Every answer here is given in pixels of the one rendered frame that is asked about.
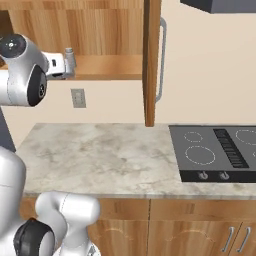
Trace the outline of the dark grey range hood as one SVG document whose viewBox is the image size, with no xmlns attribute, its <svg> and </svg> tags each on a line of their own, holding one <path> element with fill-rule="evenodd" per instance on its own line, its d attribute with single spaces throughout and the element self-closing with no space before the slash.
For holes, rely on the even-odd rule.
<svg viewBox="0 0 256 256">
<path fill-rule="evenodd" d="M 256 13 L 256 0 L 180 0 L 182 4 L 216 13 Z"/>
</svg>

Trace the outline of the wooden wall cabinet door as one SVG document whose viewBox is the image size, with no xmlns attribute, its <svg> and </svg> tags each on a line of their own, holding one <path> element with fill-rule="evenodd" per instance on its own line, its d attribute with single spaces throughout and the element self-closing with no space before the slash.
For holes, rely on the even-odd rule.
<svg viewBox="0 0 256 256">
<path fill-rule="evenodd" d="M 144 0 L 142 85 L 145 126 L 155 123 L 161 0 Z"/>
</svg>

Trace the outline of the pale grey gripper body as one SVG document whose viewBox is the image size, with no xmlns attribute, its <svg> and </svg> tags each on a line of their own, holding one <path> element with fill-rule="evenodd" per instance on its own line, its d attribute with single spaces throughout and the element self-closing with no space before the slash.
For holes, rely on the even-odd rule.
<svg viewBox="0 0 256 256">
<path fill-rule="evenodd" d="M 75 76 L 76 60 L 74 56 L 65 57 L 65 77 L 73 78 Z"/>
</svg>

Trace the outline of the grey wall socket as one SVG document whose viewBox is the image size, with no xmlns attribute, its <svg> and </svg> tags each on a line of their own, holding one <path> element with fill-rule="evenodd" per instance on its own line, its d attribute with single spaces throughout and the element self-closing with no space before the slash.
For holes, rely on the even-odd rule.
<svg viewBox="0 0 256 256">
<path fill-rule="evenodd" d="M 71 89 L 71 97 L 74 108 L 85 108 L 85 93 L 83 89 Z"/>
</svg>

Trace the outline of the black hob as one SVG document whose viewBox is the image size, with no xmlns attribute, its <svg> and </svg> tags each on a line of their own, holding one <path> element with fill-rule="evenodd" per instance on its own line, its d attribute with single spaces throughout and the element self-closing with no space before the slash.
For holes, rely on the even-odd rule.
<svg viewBox="0 0 256 256">
<path fill-rule="evenodd" d="M 256 125 L 170 125 L 182 182 L 256 183 Z M 208 174 L 201 180 L 199 172 Z M 229 175 L 222 180 L 220 172 Z"/>
</svg>

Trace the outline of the wooden base cabinet door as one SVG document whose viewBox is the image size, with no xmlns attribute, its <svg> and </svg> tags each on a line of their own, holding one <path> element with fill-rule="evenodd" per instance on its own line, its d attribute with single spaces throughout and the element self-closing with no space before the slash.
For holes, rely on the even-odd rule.
<svg viewBox="0 0 256 256">
<path fill-rule="evenodd" d="M 147 256 L 149 201 L 100 199 L 99 220 L 88 227 L 102 256 Z"/>
<path fill-rule="evenodd" d="M 226 252 L 221 252 L 235 231 Z M 240 223 L 199 217 L 192 203 L 151 200 L 148 256 L 228 256 Z"/>
<path fill-rule="evenodd" d="M 239 256 L 256 256 L 256 222 L 242 224 L 236 252 Z"/>
</svg>

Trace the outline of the wooden wall cabinet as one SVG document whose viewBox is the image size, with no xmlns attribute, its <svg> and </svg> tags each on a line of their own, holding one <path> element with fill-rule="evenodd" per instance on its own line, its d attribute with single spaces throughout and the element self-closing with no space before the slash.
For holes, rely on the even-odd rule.
<svg viewBox="0 0 256 256">
<path fill-rule="evenodd" d="M 45 52 L 73 49 L 78 80 L 142 77 L 143 0 L 0 0 L 13 31 Z"/>
</svg>

